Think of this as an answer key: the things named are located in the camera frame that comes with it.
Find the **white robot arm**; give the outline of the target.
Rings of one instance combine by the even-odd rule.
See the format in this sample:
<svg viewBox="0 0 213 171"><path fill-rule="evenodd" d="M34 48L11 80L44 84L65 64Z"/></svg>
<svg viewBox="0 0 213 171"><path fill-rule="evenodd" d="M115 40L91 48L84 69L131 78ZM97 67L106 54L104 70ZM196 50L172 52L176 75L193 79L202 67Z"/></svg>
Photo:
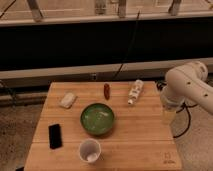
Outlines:
<svg viewBox="0 0 213 171"><path fill-rule="evenodd" d="M213 115L213 87L206 83L207 76L208 69L200 61L174 67L165 74L166 85L160 92L162 122L165 125L173 121L177 109L186 99Z"/></svg>

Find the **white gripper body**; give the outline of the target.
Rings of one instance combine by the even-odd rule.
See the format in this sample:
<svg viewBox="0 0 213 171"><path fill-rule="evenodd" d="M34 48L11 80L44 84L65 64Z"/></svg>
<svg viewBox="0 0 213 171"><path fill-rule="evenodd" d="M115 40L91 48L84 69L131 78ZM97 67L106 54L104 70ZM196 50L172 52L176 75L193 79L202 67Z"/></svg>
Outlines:
<svg viewBox="0 0 213 171"><path fill-rule="evenodd" d="M162 122L164 124L169 125L173 121L176 115L176 109L177 106L174 104L170 103L163 104Z"/></svg>

